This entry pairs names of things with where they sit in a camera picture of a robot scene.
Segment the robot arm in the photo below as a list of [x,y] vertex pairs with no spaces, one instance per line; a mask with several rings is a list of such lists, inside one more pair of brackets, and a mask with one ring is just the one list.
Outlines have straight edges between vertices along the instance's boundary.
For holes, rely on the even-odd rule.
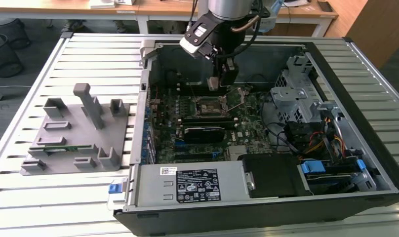
[[[212,60],[213,73],[208,79],[209,90],[219,86],[229,86],[236,79],[239,68],[233,57],[240,54],[253,42],[261,18],[269,17],[269,11],[263,2],[280,9],[284,0],[208,0],[208,12],[188,29],[180,45],[193,56]],[[255,33],[245,46],[245,31],[255,26]]]

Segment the power supply label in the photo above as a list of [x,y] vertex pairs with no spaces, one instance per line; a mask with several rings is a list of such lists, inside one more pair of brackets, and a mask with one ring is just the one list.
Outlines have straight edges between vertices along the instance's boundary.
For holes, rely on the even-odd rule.
[[178,203],[220,201],[217,169],[176,171],[176,200]]

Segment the blue tab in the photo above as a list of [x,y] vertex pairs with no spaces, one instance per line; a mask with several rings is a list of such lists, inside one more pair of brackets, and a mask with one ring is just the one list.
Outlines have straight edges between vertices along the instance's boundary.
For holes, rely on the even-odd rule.
[[364,162],[363,162],[363,160],[356,160],[356,163],[357,163],[357,166],[359,166],[359,168],[360,168],[360,170],[364,170],[365,169],[365,164],[364,164]]
[[307,174],[309,172],[309,169],[307,168],[307,165],[301,164],[300,167],[301,167],[303,173]]
[[308,160],[300,166],[304,174],[325,172],[323,162],[319,160]]
[[108,186],[108,194],[120,194],[121,193],[121,184],[110,184]]

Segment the metal slotted table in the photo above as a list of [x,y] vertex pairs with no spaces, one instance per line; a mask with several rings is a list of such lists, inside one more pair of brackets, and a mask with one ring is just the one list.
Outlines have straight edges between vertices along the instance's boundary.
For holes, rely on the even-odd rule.
[[[181,36],[74,34],[60,39],[0,142],[0,236],[133,236],[106,208],[108,184],[128,175],[142,40]],[[303,41],[303,38],[259,38]],[[352,43],[312,38],[365,118],[399,163],[399,95]],[[26,150],[37,135],[49,97],[80,104],[74,83],[89,83],[100,103],[130,103],[121,169],[116,172],[21,176]],[[329,88],[321,85],[328,98]],[[396,236],[399,203],[372,208],[343,221],[224,231],[188,236]]]

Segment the green circuit board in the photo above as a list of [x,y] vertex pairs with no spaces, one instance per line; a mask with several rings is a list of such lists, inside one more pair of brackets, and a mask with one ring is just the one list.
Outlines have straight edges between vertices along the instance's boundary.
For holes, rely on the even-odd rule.
[[[197,154],[212,154],[212,161],[231,160],[228,152],[231,146],[244,146],[247,154],[273,151],[257,112],[263,93],[249,93],[247,89],[232,87],[225,96],[180,96],[174,90],[157,95],[157,100],[152,100],[153,134],[157,144],[154,163],[201,162],[203,160],[195,157],[174,159],[177,155]],[[221,142],[184,143],[184,128],[177,124],[178,119],[227,117],[236,118],[237,125],[235,129],[224,131]]]

